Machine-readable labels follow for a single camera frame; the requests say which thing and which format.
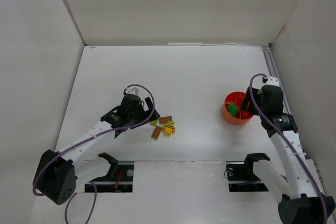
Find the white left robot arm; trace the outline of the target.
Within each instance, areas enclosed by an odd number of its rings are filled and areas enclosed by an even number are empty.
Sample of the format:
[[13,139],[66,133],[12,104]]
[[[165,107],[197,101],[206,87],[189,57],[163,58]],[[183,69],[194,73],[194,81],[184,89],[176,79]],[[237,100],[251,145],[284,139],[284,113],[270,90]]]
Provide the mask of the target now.
[[85,161],[100,155],[98,149],[111,140],[109,133],[118,137],[159,116],[152,95],[141,99],[136,94],[125,94],[121,104],[103,115],[84,136],[58,151],[47,150],[42,154],[33,179],[33,194],[62,205],[78,186],[78,169]]

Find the red lego plate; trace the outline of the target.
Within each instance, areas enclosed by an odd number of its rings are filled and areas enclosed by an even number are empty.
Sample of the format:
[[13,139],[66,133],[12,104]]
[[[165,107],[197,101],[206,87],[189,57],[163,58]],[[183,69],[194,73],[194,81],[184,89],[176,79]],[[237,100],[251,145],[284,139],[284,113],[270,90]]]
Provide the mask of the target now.
[[248,120],[253,117],[253,114],[249,113],[248,111],[242,111],[240,110],[237,114],[237,117],[240,120]]

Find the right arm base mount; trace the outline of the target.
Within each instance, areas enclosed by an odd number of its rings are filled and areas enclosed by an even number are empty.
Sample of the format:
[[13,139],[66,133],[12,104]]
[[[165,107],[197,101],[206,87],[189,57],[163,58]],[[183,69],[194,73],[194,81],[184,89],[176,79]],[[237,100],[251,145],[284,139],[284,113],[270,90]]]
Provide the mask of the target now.
[[265,153],[248,154],[244,161],[226,161],[224,177],[228,181],[228,190],[231,193],[266,192],[265,184],[254,172],[254,163],[262,160],[270,161]]

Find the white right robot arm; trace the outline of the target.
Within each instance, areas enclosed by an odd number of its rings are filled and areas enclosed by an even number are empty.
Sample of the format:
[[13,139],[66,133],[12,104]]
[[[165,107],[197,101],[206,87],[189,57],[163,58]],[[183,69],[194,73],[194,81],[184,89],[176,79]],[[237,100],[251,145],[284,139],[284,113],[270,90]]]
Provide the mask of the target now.
[[325,196],[309,171],[299,141],[291,141],[286,132],[297,134],[292,115],[283,111],[283,90],[278,84],[261,89],[247,88],[242,110],[260,117],[261,125],[274,145],[285,175],[274,168],[265,153],[248,154],[244,160],[247,175],[257,177],[278,204],[282,223],[327,223],[335,210],[335,201]]

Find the green large lego brick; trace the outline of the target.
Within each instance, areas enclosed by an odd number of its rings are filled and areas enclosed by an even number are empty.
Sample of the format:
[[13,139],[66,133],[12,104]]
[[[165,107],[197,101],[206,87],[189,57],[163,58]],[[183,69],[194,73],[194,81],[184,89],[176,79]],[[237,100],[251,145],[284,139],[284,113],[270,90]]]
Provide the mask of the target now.
[[227,106],[227,111],[231,116],[235,117],[239,112],[239,108],[235,104],[229,103]]

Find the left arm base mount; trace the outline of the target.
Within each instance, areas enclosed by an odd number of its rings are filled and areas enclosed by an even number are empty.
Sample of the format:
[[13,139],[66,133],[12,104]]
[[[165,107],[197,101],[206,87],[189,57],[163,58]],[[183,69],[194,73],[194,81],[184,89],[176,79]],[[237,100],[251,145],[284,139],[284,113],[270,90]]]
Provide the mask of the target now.
[[98,193],[132,193],[134,161],[118,161],[108,153],[100,153],[98,161],[104,161],[107,168],[100,176],[90,179]]

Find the yellow striped lego piece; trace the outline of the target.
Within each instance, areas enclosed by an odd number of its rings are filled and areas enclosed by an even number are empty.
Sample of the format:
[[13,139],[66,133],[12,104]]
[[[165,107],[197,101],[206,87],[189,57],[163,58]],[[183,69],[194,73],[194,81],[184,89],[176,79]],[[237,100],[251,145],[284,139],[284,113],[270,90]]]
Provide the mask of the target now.
[[172,134],[176,132],[176,128],[173,125],[164,124],[163,132],[165,135],[171,136]]

